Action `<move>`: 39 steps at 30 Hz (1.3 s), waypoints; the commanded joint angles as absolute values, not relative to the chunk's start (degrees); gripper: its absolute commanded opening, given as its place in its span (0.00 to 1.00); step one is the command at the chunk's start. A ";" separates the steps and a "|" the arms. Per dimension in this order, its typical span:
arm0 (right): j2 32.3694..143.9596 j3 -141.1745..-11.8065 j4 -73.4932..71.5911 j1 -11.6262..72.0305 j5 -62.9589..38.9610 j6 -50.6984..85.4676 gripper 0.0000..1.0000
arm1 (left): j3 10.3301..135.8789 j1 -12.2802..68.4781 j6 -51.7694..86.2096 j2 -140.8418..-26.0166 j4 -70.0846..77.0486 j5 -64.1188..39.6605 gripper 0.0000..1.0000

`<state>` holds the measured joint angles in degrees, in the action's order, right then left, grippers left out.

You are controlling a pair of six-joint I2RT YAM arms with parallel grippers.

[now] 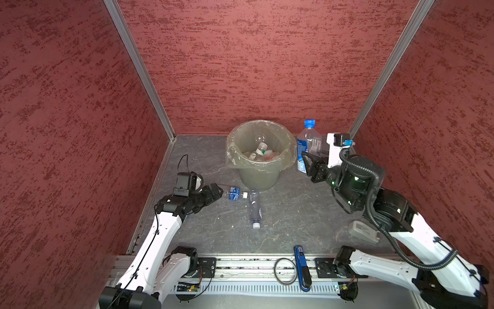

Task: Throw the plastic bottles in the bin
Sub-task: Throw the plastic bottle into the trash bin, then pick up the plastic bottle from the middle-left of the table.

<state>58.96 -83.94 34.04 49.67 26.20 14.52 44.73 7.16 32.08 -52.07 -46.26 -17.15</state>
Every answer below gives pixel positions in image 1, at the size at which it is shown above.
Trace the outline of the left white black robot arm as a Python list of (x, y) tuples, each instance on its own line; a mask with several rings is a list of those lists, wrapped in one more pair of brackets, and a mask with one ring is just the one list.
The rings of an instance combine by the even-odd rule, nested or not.
[(206, 185), (195, 172), (179, 172), (172, 194), (154, 206), (154, 221), (133, 262), (114, 287), (105, 287), (99, 308), (161, 308), (184, 275), (198, 269), (195, 248), (167, 250), (186, 217), (221, 199), (224, 190)]

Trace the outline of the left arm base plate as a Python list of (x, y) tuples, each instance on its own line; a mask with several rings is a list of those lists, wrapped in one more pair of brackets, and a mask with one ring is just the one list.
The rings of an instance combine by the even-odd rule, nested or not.
[(194, 257), (191, 260), (188, 272), (182, 278), (213, 278), (216, 271), (217, 258)]

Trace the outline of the clear bottle blue cap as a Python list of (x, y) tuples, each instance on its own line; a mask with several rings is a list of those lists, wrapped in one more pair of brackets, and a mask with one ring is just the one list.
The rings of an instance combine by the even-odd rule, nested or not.
[(315, 120), (304, 121), (304, 129), (297, 136), (297, 168), (306, 173), (306, 166), (302, 158), (303, 152), (317, 155), (322, 149), (322, 135), (315, 129)]

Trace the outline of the green label clear bottle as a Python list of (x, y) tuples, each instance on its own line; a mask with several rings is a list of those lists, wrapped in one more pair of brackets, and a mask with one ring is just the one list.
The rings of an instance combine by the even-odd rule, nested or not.
[(256, 161), (260, 158), (262, 158), (264, 156), (264, 153), (266, 152), (268, 146), (261, 142), (258, 146), (257, 146), (257, 149), (250, 154), (250, 156), (248, 157), (249, 160), (251, 161)]

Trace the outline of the crushed blue label bottle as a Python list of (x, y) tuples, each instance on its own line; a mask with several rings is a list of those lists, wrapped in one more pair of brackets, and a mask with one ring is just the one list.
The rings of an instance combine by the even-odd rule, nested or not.
[(222, 197), (228, 200), (238, 202), (249, 198), (249, 192), (242, 190), (240, 187), (224, 184), (218, 184), (218, 187), (223, 190)]

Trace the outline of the red label bottle red cap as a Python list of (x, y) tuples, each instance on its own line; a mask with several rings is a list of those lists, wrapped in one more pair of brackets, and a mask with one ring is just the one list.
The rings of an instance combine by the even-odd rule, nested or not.
[(265, 162), (269, 162), (269, 161), (275, 160), (279, 155), (280, 155), (280, 153), (277, 151), (267, 150), (264, 153), (264, 160), (265, 160)]

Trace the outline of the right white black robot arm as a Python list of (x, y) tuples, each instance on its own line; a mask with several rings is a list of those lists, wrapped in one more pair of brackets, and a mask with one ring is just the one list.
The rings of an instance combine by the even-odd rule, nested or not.
[(405, 287), (432, 308), (487, 308), (489, 271), (465, 260), (427, 224), (402, 194), (382, 187), (386, 171), (373, 161), (342, 149), (333, 167), (316, 154), (302, 153), (306, 173), (325, 182), (349, 214), (363, 217), (392, 245), (399, 260), (372, 256), (343, 246), (333, 260), (340, 276), (369, 276)]

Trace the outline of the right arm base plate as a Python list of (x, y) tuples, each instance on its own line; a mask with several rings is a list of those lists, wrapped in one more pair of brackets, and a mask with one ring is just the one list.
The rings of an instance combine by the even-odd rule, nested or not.
[(355, 273), (343, 262), (334, 262), (334, 258), (317, 257), (314, 259), (317, 276), (320, 279), (360, 279), (368, 278)]

